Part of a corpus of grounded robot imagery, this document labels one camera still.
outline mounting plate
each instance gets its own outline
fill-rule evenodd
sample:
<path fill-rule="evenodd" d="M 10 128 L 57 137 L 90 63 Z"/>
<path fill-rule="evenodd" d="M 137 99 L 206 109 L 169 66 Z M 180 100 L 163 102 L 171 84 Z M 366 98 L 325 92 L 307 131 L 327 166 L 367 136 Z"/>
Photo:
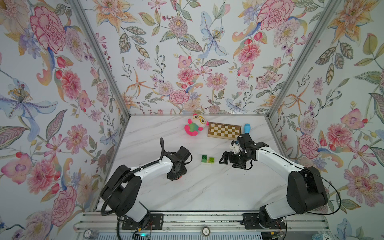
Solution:
<path fill-rule="evenodd" d="M 242 225 L 245 226 L 245 229 L 265 229 L 260 224 L 258 223 L 257 216 L 259 214 L 253 213 L 253 214 L 242 214 L 243 215 L 243 222 L 241 223 Z M 279 218 L 276 220 L 279 224 L 276 222 L 271 225 L 271 229 L 285 229 L 285 223 L 284 221 L 281 221 L 283 218 Z"/>
<path fill-rule="evenodd" d="M 162 230 L 164 214 L 151 214 L 149 222 L 152 222 L 152 230 Z M 124 219 L 122 230 L 137 230 L 135 221 L 132 218 Z"/>

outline white marble tabletop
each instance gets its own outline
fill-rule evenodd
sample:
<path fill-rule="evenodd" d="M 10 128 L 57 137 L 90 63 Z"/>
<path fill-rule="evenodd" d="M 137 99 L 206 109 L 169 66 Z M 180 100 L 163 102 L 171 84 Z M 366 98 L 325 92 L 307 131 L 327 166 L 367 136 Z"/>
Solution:
<path fill-rule="evenodd" d="M 285 196 L 286 183 L 277 173 L 260 162 L 251 170 L 219 164 L 232 140 L 207 137 L 208 127 L 195 137 L 187 135 L 184 126 L 188 116 L 132 116 L 120 145 L 110 176 L 125 164 L 134 167 L 160 156 L 160 137 L 166 151 L 186 147 L 193 161 L 187 173 L 170 181 L 166 174 L 141 185 L 137 199 L 150 210 L 257 210 Z M 266 120 L 262 116 L 206 116 L 209 122 L 251 125 L 255 142 L 265 142 L 278 152 Z M 202 164 L 201 155 L 215 158 L 214 164 Z"/>

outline chessboard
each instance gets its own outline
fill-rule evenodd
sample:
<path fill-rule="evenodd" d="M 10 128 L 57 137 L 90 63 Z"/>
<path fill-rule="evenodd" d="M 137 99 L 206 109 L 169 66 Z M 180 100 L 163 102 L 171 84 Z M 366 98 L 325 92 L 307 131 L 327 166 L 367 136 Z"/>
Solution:
<path fill-rule="evenodd" d="M 241 126 L 224 123 L 210 122 L 208 128 L 208 137 L 217 137 L 223 139 L 237 140 L 241 134 Z"/>

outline floral wallpaper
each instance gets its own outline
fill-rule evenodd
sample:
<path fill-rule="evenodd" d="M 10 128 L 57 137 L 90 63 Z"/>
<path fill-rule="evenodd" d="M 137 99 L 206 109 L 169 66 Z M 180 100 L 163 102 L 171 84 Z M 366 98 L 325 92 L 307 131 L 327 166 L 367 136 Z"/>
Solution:
<path fill-rule="evenodd" d="M 0 239 L 69 239 L 127 119 L 65 0 L 0 0 L 0 32 Z"/>
<path fill-rule="evenodd" d="M 287 155 L 328 186 L 339 240 L 384 238 L 384 34 L 381 0 L 343 0 L 272 123 Z"/>
<path fill-rule="evenodd" d="M 132 114 L 262 114 L 327 1 L 81 3 Z"/>

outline pink plush toy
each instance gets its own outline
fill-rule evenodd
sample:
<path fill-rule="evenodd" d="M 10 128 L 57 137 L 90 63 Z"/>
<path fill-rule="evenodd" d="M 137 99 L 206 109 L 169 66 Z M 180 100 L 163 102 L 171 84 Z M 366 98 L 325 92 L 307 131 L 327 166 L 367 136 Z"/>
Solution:
<path fill-rule="evenodd" d="M 191 136 L 197 135 L 197 130 L 202 131 L 206 125 L 209 125 L 209 122 L 204 119 L 203 116 L 193 114 L 192 119 L 188 119 L 188 124 L 185 125 L 184 130 Z"/>

